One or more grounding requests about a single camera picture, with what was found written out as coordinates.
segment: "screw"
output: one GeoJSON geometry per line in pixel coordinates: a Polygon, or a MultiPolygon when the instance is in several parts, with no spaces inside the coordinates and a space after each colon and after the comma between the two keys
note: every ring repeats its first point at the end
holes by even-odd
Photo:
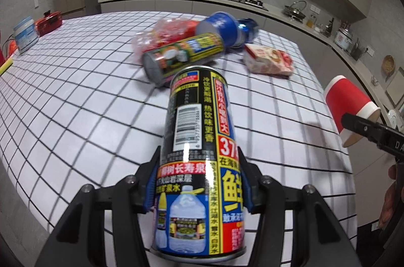
{"type": "Polygon", "coordinates": [[[135,181],[136,181],[136,177],[135,177],[135,175],[126,176],[126,177],[125,177],[125,181],[126,181],[128,184],[133,184],[133,183],[135,183],[135,181]]]}
{"type": "Polygon", "coordinates": [[[261,181],[264,183],[264,184],[270,184],[270,183],[272,183],[272,178],[271,177],[269,177],[269,176],[262,176],[261,177],[261,181]]]}
{"type": "Polygon", "coordinates": [[[92,186],[92,184],[85,184],[81,188],[81,191],[84,193],[88,193],[88,192],[92,191],[93,189],[94,189],[94,186],[92,186]]]}
{"type": "Polygon", "coordinates": [[[303,189],[309,194],[313,194],[314,192],[316,192],[316,188],[313,185],[310,185],[310,184],[305,185],[303,187],[303,189]]]}

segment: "canned drink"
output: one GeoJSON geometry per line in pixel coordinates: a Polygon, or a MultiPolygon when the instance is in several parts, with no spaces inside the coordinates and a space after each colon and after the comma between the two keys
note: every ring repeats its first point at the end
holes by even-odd
{"type": "Polygon", "coordinates": [[[161,87],[184,67],[210,62],[224,52],[219,35],[204,33],[145,52],[142,63],[149,80],[161,87]]]}
{"type": "Polygon", "coordinates": [[[199,22],[195,33],[216,33],[222,38],[225,48],[229,48],[241,39],[242,34],[238,25],[238,21],[232,15],[220,11],[199,22]]]}
{"type": "Polygon", "coordinates": [[[244,254],[241,181],[226,80],[208,66],[185,68],[171,82],[153,252],[190,263],[244,254]]]}

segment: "kitchen counter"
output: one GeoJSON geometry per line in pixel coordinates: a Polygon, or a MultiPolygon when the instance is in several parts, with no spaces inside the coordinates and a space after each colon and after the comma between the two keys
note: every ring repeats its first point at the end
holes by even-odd
{"type": "MultiPolygon", "coordinates": [[[[115,1],[124,1],[124,0],[98,0],[99,3],[101,4],[106,4],[109,2],[115,2],[115,1]]],[[[268,9],[268,11],[259,9],[254,6],[246,5],[246,4],[241,4],[237,3],[235,1],[229,1],[229,0],[192,0],[192,1],[203,1],[203,2],[209,2],[209,3],[217,3],[221,5],[227,5],[231,6],[233,8],[239,8],[239,9],[244,9],[249,12],[253,12],[259,15],[263,15],[265,17],[274,19],[276,21],[282,22],[286,25],[289,25],[305,34],[310,35],[311,37],[319,40],[320,42],[330,46],[333,51],[340,56],[340,58],[346,63],[346,65],[352,70],[352,72],[356,75],[362,86],[366,89],[366,92],[370,96],[370,98],[373,99],[373,101],[376,103],[377,106],[381,108],[381,114],[382,117],[385,121],[385,123],[388,126],[391,126],[391,123],[387,117],[387,111],[383,107],[385,106],[388,110],[394,109],[392,103],[390,102],[389,98],[387,97],[385,91],[381,86],[374,86],[371,84],[370,79],[371,79],[371,73],[370,71],[366,68],[366,66],[359,60],[355,61],[351,56],[349,56],[345,51],[343,51],[339,46],[334,44],[333,41],[333,36],[331,38],[326,38],[322,34],[319,34],[318,32],[314,31],[313,29],[308,28],[305,24],[294,21],[288,17],[286,17],[282,13],[282,9],[265,4],[264,7],[268,9]]],[[[397,127],[401,132],[404,132],[404,124],[403,124],[403,119],[401,117],[398,117],[397,119],[397,127]]]]}
{"type": "MultiPolygon", "coordinates": [[[[132,57],[133,35],[166,12],[121,12],[66,20],[39,39],[0,77],[2,161],[22,200],[49,232],[86,183],[110,186],[135,173],[161,144],[169,89],[157,89],[132,57]]],[[[201,20],[203,16],[186,15],[201,20]]],[[[250,74],[242,56],[215,62],[229,83],[236,140],[263,174],[286,186],[314,184],[356,245],[355,185],[347,150],[323,100],[323,89],[298,46],[260,31],[296,67],[290,79],[250,74]]],[[[139,218],[150,248],[152,213],[139,218]]],[[[245,214],[246,265],[258,217],[245,214]]],[[[114,266],[111,214],[107,264],[114,266]]],[[[282,261],[288,266],[292,214],[286,212],[282,261]]],[[[152,266],[173,266],[147,252],[152,266]]]]}

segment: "white tablecloth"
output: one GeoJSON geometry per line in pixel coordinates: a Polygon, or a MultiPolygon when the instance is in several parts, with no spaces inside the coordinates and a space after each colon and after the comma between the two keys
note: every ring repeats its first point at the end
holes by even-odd
{"type": "MultiPolygon", "coordinates": [[[[83,184],[115,184],[161,144],[169,89],[149,83],[130,41],[161,17],[179,15],[121,12],[64,21],[22,56],[15,53],[13,66],[1,76],[2,162],[49,232],[83,184]]],[[[288,52],[295,73],[289,80],[254,75],[238,54],[216,61],[229,83],[237,144],[263,174],[282,184],[314,184],[356,245],[351,164],[323,90],[295,43],[262,30],[256,42],[288,52]]],[[[140,217],[146,249],[151,222],[152,213],[140,217]]],[[[258,216],[246,213],[247,253],[226,264],[248,263],[257,223],[258,216]]],[[[286,212],[283,266],[291,258],[292,223],[286,212]]],[[[110,214],[106,250],[113,267],[110,214]]],[[[151,266],[174,266],[147,254],[151,266]]]]}

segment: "red paper cup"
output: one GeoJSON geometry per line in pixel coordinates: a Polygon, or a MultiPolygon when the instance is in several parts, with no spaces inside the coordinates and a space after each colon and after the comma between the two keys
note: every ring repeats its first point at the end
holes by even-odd
{"type": "Polygon", "coordinates": [[[324,98],[337,125],[343,147],[349,147],[362,138],[342,126],[341,118],[345,113],[373,122],[380,116],[380,108],[343,75],[338,75],[330,81],[324,90],[324,98]]]}

